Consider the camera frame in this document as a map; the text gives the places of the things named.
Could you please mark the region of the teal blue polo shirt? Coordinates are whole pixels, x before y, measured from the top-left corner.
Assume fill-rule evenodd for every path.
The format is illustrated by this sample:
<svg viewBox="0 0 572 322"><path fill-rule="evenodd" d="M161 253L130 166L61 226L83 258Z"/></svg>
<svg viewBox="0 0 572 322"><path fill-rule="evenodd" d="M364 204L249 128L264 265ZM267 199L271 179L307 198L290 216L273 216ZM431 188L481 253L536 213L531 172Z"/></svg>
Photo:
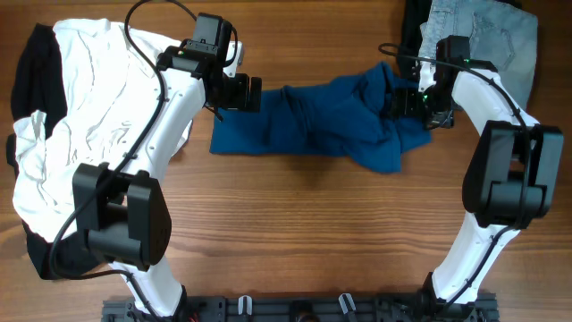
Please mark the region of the teal blue polo shirt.
<svg viewBox="0 0 572 322"><path fill-rule="evenodd" d="M256 113L224 112L214 122L218 155L350 157L377 173L398 173L401 157L431 142L421 121L393 118L401 89L415 89L386 63L327 84L266 90Z"/></svg>

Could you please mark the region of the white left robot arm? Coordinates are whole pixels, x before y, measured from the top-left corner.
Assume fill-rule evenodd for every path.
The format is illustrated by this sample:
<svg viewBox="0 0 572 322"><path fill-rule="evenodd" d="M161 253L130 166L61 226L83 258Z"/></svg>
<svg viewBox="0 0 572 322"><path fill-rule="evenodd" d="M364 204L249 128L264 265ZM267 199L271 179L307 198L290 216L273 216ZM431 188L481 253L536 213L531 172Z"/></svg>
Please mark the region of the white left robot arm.
<svg viewBox="0 0 572 322"><path fill-rule="evenodd" d="M255 112L262 81L237 71L244 48L232 41L221 47L193 41L168 47L157 61L165 105L119 170L107 163L82 164L72 179L77 234L87 251L122 277L131 298L107 301L104 321L186 321L185 288L174 278L166 249L172 220L160 182L179 139L203 106L214 110Z"/></svg>

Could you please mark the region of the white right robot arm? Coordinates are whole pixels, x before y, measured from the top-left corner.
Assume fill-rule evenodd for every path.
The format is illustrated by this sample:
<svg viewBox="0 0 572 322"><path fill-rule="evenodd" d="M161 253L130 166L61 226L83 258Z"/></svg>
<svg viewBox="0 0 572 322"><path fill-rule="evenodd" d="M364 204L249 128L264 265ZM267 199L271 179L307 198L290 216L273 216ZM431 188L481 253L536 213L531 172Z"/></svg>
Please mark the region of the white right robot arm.
<svg viewBox="0 0 572 322"><path fill-rule="evenodd" d="M416 318L467 318L480 285L504 248L552 203L564 144L505 90L492 64L466 58L419 58L416 102L443 94L460 106L479 134L462 187L463 224L443 262L425 279Z"/></svg>

